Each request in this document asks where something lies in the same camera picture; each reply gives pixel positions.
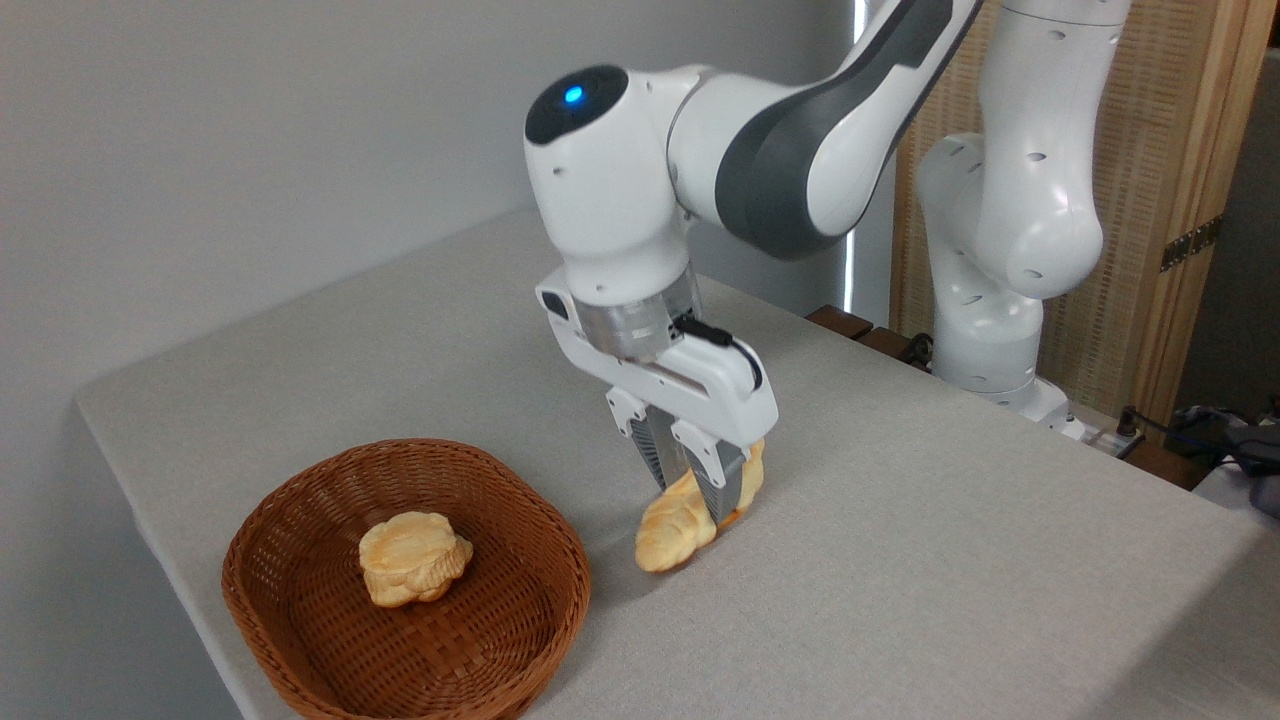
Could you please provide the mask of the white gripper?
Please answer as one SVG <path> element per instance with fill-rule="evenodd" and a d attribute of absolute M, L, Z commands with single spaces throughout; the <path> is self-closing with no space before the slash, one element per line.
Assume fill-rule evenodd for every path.
<path fill-rule="evenodd" d="M 631 363 L 588 342 L 562 266 L 535 292 L 568 361 L 617 387 L 605 393 L 611 415 L 660 492 L 682 475 L 682 445 L 712 521 L 726 523 L 742 497 L 749 460 L 742 447 L 767 436 L 778 420 L 767 374 L 762 372 L 762 380 L 755 382 L 754 350 L 721 347 L 685 334 L 654 363 Z"/>

